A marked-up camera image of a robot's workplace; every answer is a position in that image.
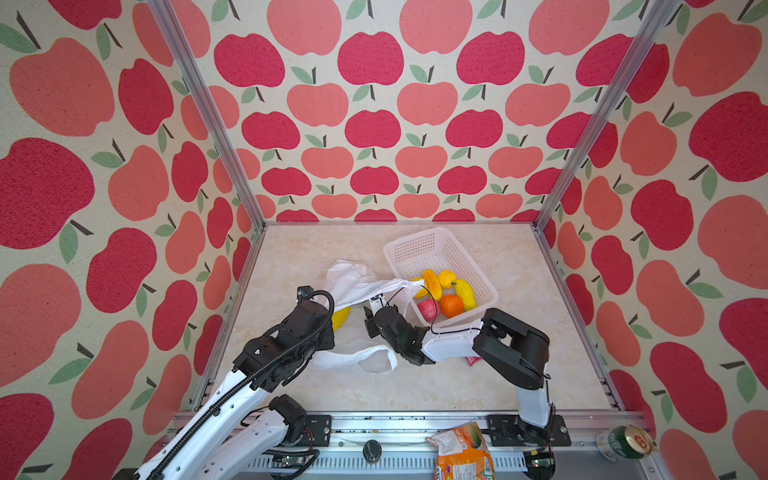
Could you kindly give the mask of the red toy apple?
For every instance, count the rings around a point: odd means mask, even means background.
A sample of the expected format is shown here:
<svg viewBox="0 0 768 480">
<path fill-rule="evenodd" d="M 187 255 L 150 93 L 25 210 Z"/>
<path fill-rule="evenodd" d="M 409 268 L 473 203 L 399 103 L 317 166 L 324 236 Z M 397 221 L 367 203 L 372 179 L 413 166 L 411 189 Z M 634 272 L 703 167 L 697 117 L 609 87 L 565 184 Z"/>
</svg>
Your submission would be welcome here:
<svg viewBox="0 0 768 480">
<path fill-rule="evenodd" d="M 423 302 L 420 302 L 417 305 L 417 307 L 423 319 L 428 324 L 433 323 L 437 319 L 437 317 L 440 315 L 439 304 L 432 299 L 427 299 L 427 300 L 424 300 Z"/>
</svg>

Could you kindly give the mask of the white plastic bag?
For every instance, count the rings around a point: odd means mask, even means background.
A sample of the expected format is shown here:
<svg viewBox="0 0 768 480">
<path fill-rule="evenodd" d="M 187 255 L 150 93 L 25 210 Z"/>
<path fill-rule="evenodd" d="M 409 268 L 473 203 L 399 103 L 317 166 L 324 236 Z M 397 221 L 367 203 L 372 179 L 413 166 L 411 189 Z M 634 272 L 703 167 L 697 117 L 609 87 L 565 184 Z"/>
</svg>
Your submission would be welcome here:
<svg viewBox="0 0 768 480">
<path fill-rule="evenodd" d="M 364 308 L 369 307 L 371 297 L 384 294 L 387 306 L 403 312 L 419 289 L 419 284 L 399 278 L 381 280 L 364 264 L 339 260 L 327 271 L 324 289 L 333 296 L 335 311 L 350 307 L 351 313 L 345 324 L 334 331 L 335 346 L 315 353 L 310 368 L 346 373 L 362 371 L 366 374 L 394 371 L 399 355 L 387 341 L 369 337 Z"/>
</svg>

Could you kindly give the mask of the orange toy fruit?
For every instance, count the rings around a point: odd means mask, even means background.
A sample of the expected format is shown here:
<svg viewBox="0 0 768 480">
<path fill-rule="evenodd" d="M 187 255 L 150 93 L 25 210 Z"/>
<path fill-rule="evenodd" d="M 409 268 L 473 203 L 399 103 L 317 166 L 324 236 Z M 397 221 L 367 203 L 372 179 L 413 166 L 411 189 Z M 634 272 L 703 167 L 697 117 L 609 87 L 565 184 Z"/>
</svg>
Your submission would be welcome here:
<svg viewBox="0 0 768 480">
<path fill-rule="evenodd" d="M 440 309 L 446 318 L 454 318 L 465 312 L 463 300 L 452 294 L 444 294 L 440 300 Z"/>
</svg>

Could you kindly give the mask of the yellow toy pear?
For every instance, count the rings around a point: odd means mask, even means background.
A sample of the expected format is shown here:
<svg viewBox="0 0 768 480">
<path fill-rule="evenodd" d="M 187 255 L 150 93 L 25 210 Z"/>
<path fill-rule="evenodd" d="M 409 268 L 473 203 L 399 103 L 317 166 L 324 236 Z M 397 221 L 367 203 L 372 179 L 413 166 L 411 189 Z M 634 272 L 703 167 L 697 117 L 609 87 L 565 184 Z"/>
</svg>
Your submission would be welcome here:
<svg viewBox="0 0 768 480">
<path fill-rule="evenodd" d="M 414 299 L 420 299 L 425 297 L 428 294 L 428 291 L 425 289 L 424 286 L 424 279 L 423 278 L 415 278 L 413 279 L 413 282 L 416 282 L 419 284 L 419 289 L 415 292 L 413 298 Z"/>
</svg>

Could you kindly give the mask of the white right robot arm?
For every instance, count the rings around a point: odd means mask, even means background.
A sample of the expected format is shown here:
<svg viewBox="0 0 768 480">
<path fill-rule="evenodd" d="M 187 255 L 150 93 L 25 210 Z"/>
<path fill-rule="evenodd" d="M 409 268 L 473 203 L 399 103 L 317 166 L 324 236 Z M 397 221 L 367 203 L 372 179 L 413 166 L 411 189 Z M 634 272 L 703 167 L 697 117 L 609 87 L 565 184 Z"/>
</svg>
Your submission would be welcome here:
<svg viewBox="0 0 768 480">
<path fill-rule="evenodd" d="M 452 358 L 479 357 L 517 388 L 518 414 L 512 435 L 526 446 L 547 446 L 555 410 L 549 397 L 550 338 L 541 330 L 498 309 L 466 327 L 435 331 L 409 323 L 397 307 L 366 307 L 371 338 L 382 337 L 409 363 L 422 366 Z"/>
</svg>

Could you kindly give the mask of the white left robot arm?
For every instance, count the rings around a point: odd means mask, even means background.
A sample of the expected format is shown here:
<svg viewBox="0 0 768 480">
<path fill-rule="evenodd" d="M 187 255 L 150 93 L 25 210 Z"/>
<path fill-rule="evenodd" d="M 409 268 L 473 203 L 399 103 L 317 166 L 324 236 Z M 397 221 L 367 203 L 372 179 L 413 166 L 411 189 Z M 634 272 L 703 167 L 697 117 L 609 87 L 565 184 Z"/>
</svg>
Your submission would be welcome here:
<svg viewBox="0 0 768 480">
<path fill-rule="evenodd" d="M 288 395 L 271 401 L 247 428 L 235 428 L 279 386 L 298 377 L 313 355 L 334 347 L 330 293 L 316 290 L 279 324 L 248 341 L 208 402 L 134 479 L 232 479 L 256 455 L 304 430 L 306 411 Z"/>
</svg>

